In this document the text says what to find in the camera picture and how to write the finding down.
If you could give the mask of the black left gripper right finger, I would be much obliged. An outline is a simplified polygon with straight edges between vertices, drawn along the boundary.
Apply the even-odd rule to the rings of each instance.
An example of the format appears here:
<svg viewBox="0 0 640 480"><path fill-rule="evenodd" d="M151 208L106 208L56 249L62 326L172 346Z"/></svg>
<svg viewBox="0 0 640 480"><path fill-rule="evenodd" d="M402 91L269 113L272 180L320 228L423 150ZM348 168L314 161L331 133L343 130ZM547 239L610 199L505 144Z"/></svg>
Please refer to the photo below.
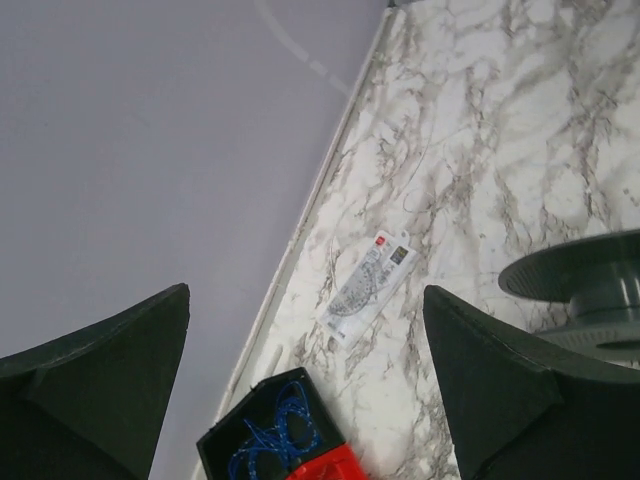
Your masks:
<svg viewBox="0 0 640 480"><path fill-rule="evenodd" d="M435 285L423 318L462 478L638 478L638 371L539 339Z"/></svg>

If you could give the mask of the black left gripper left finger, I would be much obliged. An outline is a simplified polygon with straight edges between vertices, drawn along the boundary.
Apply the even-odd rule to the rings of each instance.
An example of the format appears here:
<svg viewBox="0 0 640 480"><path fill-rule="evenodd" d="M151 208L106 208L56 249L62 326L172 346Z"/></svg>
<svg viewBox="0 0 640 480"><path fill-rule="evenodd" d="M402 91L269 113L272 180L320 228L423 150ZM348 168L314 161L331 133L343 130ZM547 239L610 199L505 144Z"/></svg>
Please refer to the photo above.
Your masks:
<svg viewBox="0 0 640 480"><path fill-rule="evenodd" d="M184 350L186 284L1 360L4 479L146 479Z"/></svg>

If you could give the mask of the black cable spool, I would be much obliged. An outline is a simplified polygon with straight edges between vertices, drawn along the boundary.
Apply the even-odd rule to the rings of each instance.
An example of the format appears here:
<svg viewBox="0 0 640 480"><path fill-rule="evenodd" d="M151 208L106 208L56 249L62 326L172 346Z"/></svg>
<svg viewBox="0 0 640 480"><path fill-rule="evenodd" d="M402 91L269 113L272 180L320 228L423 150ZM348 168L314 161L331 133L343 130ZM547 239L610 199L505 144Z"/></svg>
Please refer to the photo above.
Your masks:
<svg viewBox="0 0 640 480"><path fill-rule="evenodd" d="M531 253L498 277L504 292L568 306L562 327L538 333L570 351L610 362L639 360L639 231L573 240Z"/></svg>

